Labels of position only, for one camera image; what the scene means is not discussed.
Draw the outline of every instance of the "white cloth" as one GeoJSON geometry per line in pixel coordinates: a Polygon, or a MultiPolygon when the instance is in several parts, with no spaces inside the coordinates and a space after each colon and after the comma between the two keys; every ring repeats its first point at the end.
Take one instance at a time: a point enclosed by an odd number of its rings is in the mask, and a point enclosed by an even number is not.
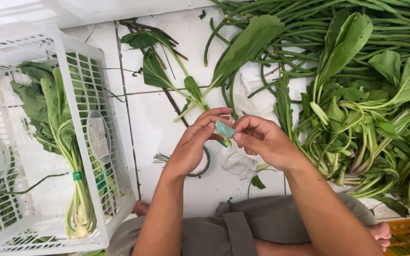
{"type": "MultiPolygon", "coordinates": [[[[263,86],[262,80],[248,81],[238,72],[235,76],[233,86],[234,106],[237,116],[242,117],[243,112],[248,115],[259,116],[265,119],[276,120],[273,114],[273,105],[276,98],[268,91],[263,90],[250,99],[248,96],[255,90],[263,86]]],[[[238,148],[235,141],[228,148],[222,167],[224,170],[240,175],[242,178],[251,179],[256,171],[257,164],[263,164],[260,156],[248,155],[244,148],[238,148]]]]}

